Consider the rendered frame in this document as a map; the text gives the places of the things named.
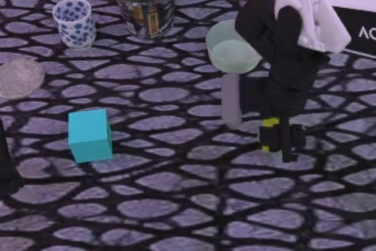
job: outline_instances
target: black line pattern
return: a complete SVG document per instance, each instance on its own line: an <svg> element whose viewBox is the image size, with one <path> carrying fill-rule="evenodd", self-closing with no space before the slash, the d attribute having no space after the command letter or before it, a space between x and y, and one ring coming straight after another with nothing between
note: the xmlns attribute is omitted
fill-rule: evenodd
<svg viewBox="0 0 376 251"><path fill-rule="evenodd" d="M306 111L297 163L260 152L256 115L220 120L204 36L240 2L178 0L157 44L129 36L113 1L90 0L98 38L60 43L58 0L0 0L0 63L26 56L42 89L0 101L27 186L0 202L2 251L376 250L376 62L333 55ZM266 74L267 63L250 76ZM106 108L113 160L77 165L67 114Z"/></svg>

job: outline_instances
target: blue spotted cup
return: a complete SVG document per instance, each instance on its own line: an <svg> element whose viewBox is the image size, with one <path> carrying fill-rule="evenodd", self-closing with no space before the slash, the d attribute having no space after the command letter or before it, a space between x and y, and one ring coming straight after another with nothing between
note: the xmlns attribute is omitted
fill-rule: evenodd
<svg viewBox="0 0 376 251"><path fill-rule="evenodd" d="M53 8L59 35L70 48L90 48L96 37L92 8L86 0L61 0Z"/></svg>

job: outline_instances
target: light green bowl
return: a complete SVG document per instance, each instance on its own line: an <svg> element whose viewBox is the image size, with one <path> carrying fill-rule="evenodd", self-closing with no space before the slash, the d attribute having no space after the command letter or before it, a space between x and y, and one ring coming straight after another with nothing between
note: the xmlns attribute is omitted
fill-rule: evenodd
<svg viewBox="0 0 376 251"><path fill-rule="evenodd" d="M254 69L261 56L235 31L235 20L212 26L206 35L212 64L225 73L246 73Z"/></svg>

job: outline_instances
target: blue box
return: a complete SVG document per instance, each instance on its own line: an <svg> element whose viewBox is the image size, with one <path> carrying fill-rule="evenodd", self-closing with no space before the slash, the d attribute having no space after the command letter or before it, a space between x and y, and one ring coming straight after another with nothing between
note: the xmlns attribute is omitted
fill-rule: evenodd
<svg viewBox="0 0 376 251"><path fill-rule="evenodd" d="M76 163L111 159L111 128L106 109L69 113L68 145Z"/></svg>

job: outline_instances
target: yellow block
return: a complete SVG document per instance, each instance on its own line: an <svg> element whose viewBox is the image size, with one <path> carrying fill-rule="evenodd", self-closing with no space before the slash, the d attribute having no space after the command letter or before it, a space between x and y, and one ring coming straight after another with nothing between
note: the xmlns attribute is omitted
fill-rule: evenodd
<svg viewBox="0 0 376 251"><path fill-rule="evenodd" d="M278 125L280 123L279 118L270 118L263 120L263 126L266 128L272 128L275 125Z"/></svg>

